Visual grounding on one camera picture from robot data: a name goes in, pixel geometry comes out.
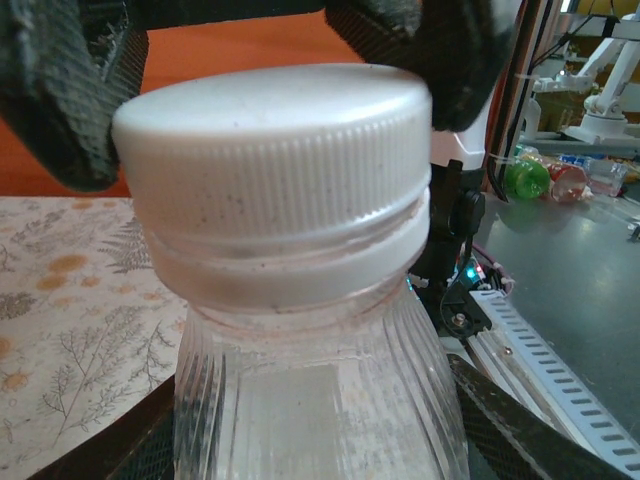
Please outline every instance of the clear plastic bottle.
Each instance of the clear plastic bottle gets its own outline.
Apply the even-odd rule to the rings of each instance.
[[[113,136],[158,276],[190,304],[176,478],[468,479],[448,362],[405,272],[431,100],[370,65],[138,97]]]

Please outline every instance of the leaf pattern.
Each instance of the leaf pattern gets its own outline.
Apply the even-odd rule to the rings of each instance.
[[[0,197],[0,477],[22,480],[175,370],[185,303],[131,201]]]

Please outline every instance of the orange wall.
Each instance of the orange wall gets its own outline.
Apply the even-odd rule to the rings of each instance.
[[[250,68],[358,61],[321,13],[153,31],[142,90]],[[0,121],[0,195],[70,195]],[[124,181],[107,195],[125,196]]]

